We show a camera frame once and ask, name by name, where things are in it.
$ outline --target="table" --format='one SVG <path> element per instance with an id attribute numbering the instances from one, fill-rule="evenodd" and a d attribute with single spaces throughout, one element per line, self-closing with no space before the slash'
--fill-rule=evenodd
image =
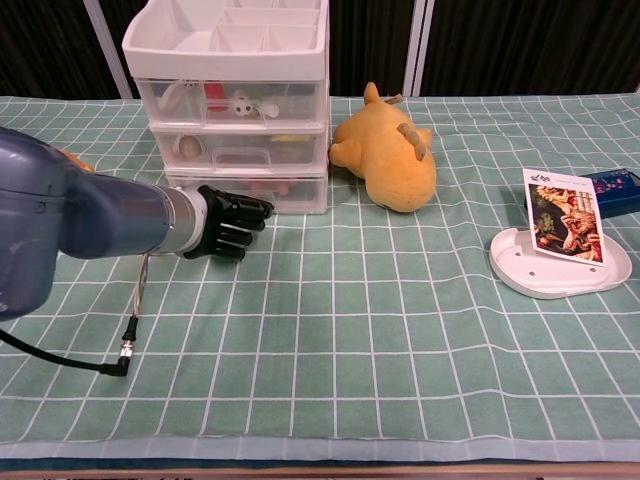
<path id="1" fill-rule="evenodd" d="M 332 126 L 361 105 L 333 98 Z M 0 345 L 0 468 L 393 462 L 416 474 L 468 462 L 496 471 L 494 459 L 520 472 L 522 462 L 554 462 L 548 472 L 620 462 L 638 474 L 640 217 L 604 220 L 633 263 L 608 292 L 524 297 L 496 277 L 487 248 L 526 228 L 523 167 L 640 171 L 640 96 L 409 98 L 400 108 L 434 132 L 428 206 L 388 212 L 332 169 L 327 214 L 274 217 L 239 264 L 152 257 L 126 379 Z M 140 102 L 4 97 L 0 125 L 100 172 L 166 184 Z M 47 303 L 2 328 L 54 353 L 113 360 L 139 260 L 62 256 Z"/>

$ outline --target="transparent drawer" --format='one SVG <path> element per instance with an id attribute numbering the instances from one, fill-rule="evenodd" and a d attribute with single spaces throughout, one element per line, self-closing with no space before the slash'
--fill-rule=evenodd
<path id="1" fill-rule="evenodd" d="M 328 130 L 307 134 L 176 133 L 153 130 L 165 165 L 224 176 L 304 175 L 327 168 Z"/>
<path id="2" fill-rule="evenodd" d="M 320 176 L 226 178 L 165 170 L 172 187 L 211 188 L 267 200 L 277 214 L 322 214 L 327 210 L 328 171 Z"/>
<path id="3" fill-rule="evenodd" d="M 140 80 L 150 122 L 238 129 L 309 128 L 328 120 L 327 85 Z"/>

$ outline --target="picture card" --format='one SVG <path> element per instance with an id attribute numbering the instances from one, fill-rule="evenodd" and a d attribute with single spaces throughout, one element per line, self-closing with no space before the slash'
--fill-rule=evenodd
<path id="1" fill-rule="evenodd" d="M 604 266 L 607 255 L 593 181 L 526 168 L 523 173 L 533 248 Z"/>

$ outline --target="dark background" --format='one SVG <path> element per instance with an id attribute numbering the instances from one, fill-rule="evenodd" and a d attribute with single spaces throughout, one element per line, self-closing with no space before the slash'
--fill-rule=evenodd
<path id="1" fill-rule="evenodd" d="M 122 36 L 145 3 L 100 0 L 125 71 Z M 331 0 L 332 95 L 362 96 L 368 81 L 401 93 L 413 3 Z M 436 0 L 420 94 L 633 92 L 637 32 L 637 0 Z M 120 97 L 82 0 L 2 1 L 0 95 Z"/>

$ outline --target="stuffed animal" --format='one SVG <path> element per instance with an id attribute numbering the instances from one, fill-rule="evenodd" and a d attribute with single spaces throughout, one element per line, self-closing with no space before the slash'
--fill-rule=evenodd
<path id="1" fill-rule="evenodd" d="M 431 130 L 417 128 L 409 116 L 384 101 L 374 83 L 364 107 L 336 128 L 329 160 L 365 182 L 369 198 L 381 207 L 408 213 L 423 207 L 436 190 Z"/>

